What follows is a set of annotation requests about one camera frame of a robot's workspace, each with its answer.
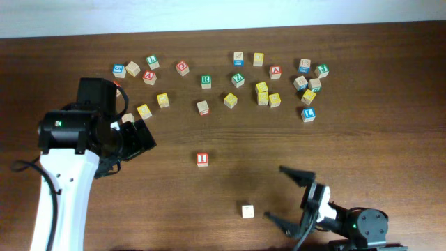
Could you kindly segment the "yellow letter C block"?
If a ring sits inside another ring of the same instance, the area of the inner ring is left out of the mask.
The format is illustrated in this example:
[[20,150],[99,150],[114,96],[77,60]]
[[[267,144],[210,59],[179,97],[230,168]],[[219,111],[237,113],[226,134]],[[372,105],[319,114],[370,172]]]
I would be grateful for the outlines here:
[[273,93],[268,96],[270,108],[278,107],[281,104],[281,98],[278,93]]

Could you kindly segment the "red letter I block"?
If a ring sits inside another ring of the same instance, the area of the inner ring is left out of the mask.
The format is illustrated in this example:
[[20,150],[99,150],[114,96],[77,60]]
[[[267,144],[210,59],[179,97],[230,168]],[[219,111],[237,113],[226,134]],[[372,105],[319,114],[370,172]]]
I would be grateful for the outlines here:
[[197,166],[198,167],[207,167],[208,166],[208,154],[207,153],[198,153],[197,154]]

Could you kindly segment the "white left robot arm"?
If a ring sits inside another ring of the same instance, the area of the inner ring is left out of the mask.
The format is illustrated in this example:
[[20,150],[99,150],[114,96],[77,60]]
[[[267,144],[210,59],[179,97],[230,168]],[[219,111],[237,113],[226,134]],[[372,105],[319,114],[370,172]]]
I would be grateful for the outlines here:
[[52,110],[38,126],[42,176],[32,250],[82,250],[91,185],[117,174],[155,147],[143,120],[119,123],[116,95],[121,86],[103,78],[81,78],[75,102]]

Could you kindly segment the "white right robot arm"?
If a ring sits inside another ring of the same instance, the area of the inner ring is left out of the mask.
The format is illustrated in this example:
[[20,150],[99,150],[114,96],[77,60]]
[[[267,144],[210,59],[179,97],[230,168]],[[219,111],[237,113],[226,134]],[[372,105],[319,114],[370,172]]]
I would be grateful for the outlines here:
[[296,224],[270,212],[264,215],[287,237],[298,241],[294,250],[299,250],[306,238],[316,230],[344,237],[343,240],[329,241],[325,245],[326,250],[409,250],[407,246],[387,242],[389,216],[384,211],[338,206],[330,201],[330,187],[316,182],[314,172],[285,166],[279,167],[279,170],[305,189],[300,205],[302,217]]

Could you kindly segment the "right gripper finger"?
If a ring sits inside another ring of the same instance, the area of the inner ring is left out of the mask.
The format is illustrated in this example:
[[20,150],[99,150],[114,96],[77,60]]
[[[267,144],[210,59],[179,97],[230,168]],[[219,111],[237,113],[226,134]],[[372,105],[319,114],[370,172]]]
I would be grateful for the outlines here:
[[300,238],[300,225],[289,222],[266,211],[263,216],[273,222],[287,237]]
[[314,172],[291,169],[283,165],[279,167],[279,171],[286,174],[301,188],[311,185],[316,178],[316,174]]

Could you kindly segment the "green letter R block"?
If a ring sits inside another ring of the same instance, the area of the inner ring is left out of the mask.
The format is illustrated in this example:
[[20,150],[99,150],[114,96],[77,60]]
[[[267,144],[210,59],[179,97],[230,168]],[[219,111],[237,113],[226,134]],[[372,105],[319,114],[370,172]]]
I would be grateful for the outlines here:
[[201,88],[211,89],[212,88],[212,77],[210,75],[201,76]]

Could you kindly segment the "plain wooden dropped block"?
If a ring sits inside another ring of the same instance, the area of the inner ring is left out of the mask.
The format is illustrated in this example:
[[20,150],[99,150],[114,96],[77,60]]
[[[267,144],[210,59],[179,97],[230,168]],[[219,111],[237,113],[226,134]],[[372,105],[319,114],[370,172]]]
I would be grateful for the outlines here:
[[241,207],[242,218],[253,218],[254,217],[254,206],[253,205],[243,205]]

